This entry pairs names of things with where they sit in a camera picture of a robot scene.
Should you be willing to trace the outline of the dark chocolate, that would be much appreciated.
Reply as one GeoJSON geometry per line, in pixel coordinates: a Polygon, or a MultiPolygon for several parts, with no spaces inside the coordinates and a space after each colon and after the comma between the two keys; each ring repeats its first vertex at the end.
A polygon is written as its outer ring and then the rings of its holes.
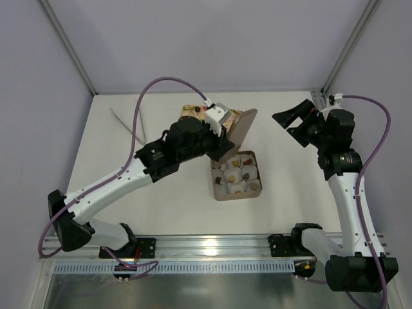
{"type": "Polygon", "coordinates": [[[214,180],[214,183],[217,184],[217,185],[221,185],[221,183],[222,183],[221,177],[216,177],[215,180],[214,180]]]}

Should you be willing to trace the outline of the tan square tin lid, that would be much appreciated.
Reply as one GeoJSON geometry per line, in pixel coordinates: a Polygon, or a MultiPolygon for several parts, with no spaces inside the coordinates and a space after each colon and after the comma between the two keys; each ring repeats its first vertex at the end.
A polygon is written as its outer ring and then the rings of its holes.
{"type": "Polygon", "coordinates": [[[239,149],[244,142],[257,113],[257,109],[253,108],[234,117],[227,133],[227,139],[236,146],[236,149],[239,149]]]}

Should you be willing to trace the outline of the metal tweezers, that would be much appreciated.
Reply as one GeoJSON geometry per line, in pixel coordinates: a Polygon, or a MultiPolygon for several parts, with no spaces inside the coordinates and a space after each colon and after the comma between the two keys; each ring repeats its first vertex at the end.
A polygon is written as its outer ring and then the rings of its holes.
{"type": "MultiPolygon", "coordinates": [[[[122,107],[110,107],[113,116],[130,132],[133,132],[133,117],[135,110],[122,107]]],[[[135,139],[140,145],[146,144],[146,133],[141,114],[138,114],[135,129],[135,139]]]]}

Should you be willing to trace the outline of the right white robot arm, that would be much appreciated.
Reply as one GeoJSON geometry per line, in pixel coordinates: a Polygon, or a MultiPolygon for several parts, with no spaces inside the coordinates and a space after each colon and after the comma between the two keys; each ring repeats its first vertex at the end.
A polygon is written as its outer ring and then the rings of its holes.
{"type": "Polygon", "coordinates": [[[398,272],[376,234],[364,192],[360,154],[352,147],[354,114],[340,104],[319,111],[310,100],[272,118],[301,146],[317,148],[318,164],[333,194],[342,230],[336,244],[316,223],[298,223],[290,247],[311,253],[325,267],[326,283],[334,292],[381,292],[398,272]]]}

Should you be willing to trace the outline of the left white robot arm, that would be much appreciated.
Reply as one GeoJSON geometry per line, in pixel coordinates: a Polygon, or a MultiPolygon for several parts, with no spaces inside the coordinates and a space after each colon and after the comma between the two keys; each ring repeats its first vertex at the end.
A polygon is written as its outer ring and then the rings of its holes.
{"type": "Polygon", "coordinates": [[[61,250],[96,245],[120,258],[130,256],[138,246],[131,228],[125,223],[96,220],[95,215],[123,196],[177,172],[188,160],[206,155],[217,162],[234,148],[225,128],[215,133],[204,121],[182,117],[161,138],[133,152],[125,166],[111,176],[77,192],[49,193],[49,215],[61,250]]]}

